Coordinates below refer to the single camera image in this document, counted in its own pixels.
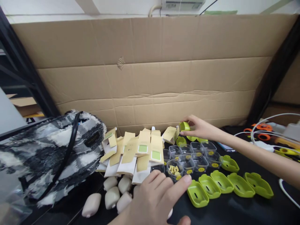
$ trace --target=orange scissors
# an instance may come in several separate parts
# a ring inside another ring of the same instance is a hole
[[[264,131],[269,131],[269,132],[271,132],[273,130],[271,125],[265,124],[265,123],[259,124],[256,128],[258,130],[264,130]],[[252,129],[246,128],[246,129],[244,129],[244,132],[249,132],[249,133],[245,133],[245,134],[250,135],[250,133],[252,132]],[[259,134],[257,137],[262,141],[268,141],[271,139],[270,135],[268,135],[268,134]]]

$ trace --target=green plastic piece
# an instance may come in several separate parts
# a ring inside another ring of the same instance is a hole
[[[188,138],[191,142],[194,142],[195,140],[197,140],[197,137],[187,136],[187,138]]]
[[[187,194],[196,208],[201,208],[207,206],[209,203],[209,198],[201,186],[201,184],[195,180],[192,180],[191,185],[187,189]]]
[[[208,140],[207,140],[207,139],[202,139],[202,138],[199,138],[199,137],[198,137],[198,138],[197,138],[197,141],[201,143],[202,141],[208,141]]]
[[[234,189],[233,184],[228,180],[228,178],[218,170],[215,170],[210,174],[214,182],[219,186],[222,194],[231,193]]]
[[[180,127],[180,131],[183,131],[183,130],[190,131],[191,130],[188,122],[180,122],[179,127]]]
[[[185,140],[184,137],[178,137],[177,140],[176,140],[176,144],[178,146],[180,146],[181,144],[187,144],[187,141]]]
[[[224,170],[227,170],[227,171],[230,171],[230,172],[233,172],[233,173],[237,173],[240,170],[240,168],[238,167],[237,162],[234,161],[232,158],[230,158],[229,155],[221,156],[221,159],[223,160],[223,163],[222,163],[221,167]]]
[[[221,190],[210,176],[203,174],[198,180],[203,189],[206,191],[209,199],[220,197]]]
[[[255,191],[241,176],[231,173],[227,176],[228,180],[233,184],[234,193],[243,198],[252,198]]]
[[[263,196],[267,199],[270,199],[274,196],[269,183],[262,179],[262,177],[258,173],[245,173],[244,178],[258,195]]]

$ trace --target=clear plastic container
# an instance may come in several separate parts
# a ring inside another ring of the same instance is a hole
[[[169,149],[163,149],[163,160],[164,160],[164,165],[167,165],[167,162],[171,160],[171,154]]]
[[[170,171],[170,166],[178,166],[179,175],[172,174]],[[183,166],[181,165],[181,163],[178,160],[172,159],[167,162],[167,172],[168,172],[169,177],[173,180],[173,182],[177,182],[183,176],[184,170],[183,170]]]
[[[190,155],[181,155],[178,157],[178,161],[181,163],[183,167],[183,174],[191,174],[194,171],[195,163],[192,160]]]
[[[205,150],[205,151],[216,151],[217,150],[216,146],[211,142],[201,142],[200,149]]]
[[[218,169],[223,162],[220,154],[215,151],[206,151],[205,158],[208,161],[208,166],[214,169]]]
[[[165,166],[163,164],[152,166],[150,171],[152,172],[153,170],[159,170],[162,173],[165,173],[165,171],[166,171]]]
[[[178,156],[182,155],[181,148],[177,145],[170,146],[169,151],[170,151],[171,159],[175,159]]]
[[[191,155],[192,160],[195,163],[194,171],[197,173],[203,173],[206,171],[208,167],[208,161],[206,160],[205,156],[203,154],[194,153]]]
[[[180,149],[183,155],[191,156],[191,154],[194,153],[193,149],[191,149],[190,145],[188,144],[181,144]]]
[[[190,149],[194,151],[194,153],[198,153],[198,156],[204,155],[204,150],[201,149],[201,143],[199,142],[191,142]]]

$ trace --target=soap bar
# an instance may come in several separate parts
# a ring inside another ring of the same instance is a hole
[[[116,179],[116,177],[109,177],[103,183],[104,190],[108,191],[112,187],[117,186],[117,184],[118,184],[118,180]]]
[[[128,192],[125,192],[120,200],[117,203],[117,210],[118,210],[118,214],[120,214],[125,208],[126,206],[129,205],[129,203],[132,201],[132,195],[129,194]]]
[[[123,177],[118,184],[118,188],[122,194],[124,194],[126,191],[129,192],[131,186],[131,180],[128,177]]]
[[[91,194],[85,201],[81,215],[90,218],[98,211],[101,202],[101,195],[99,193]]]
[[[120,199],[120,192],[118,187],[112,187],[105,194],[105,207],[106,209],[112,209],[116,207],[116,203]]]

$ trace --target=cardboard box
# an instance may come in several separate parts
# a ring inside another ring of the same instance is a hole
[[[11,103],[16,107],[21,116],[28,116],[41,111],[33,97],[12,98],[16,94],[6,95]]]
[[[245,120],[297,16],[201,15],[12,27],[61,113],[90,112],[123,136],[151,126],[164,131],[189,114],[217,127]]]

